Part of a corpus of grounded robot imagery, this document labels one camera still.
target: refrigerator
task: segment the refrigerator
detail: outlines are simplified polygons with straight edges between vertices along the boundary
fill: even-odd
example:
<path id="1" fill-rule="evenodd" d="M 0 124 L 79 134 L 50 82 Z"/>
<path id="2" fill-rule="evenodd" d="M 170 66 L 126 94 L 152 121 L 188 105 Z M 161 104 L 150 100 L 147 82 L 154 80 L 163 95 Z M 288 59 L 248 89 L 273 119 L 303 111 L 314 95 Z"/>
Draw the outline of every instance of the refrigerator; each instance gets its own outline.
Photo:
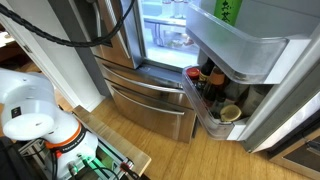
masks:
<path id="1" fill-rule="evenodd" d="M 48 2 L 76 41 L 106 35 L 129 9 L 109 42 L 76 50 L 102 95 L 166 137 L 189 143 L 198 120 L 212 140 L 257 152 L 320 108 L 318 0 L 243 0 L 235 26 L 213 16 L 214 0 Z M 230 81 L 272 86 L 252 115 L 224 124 L 205 109 L 185 71 L 208 57 Z"/>

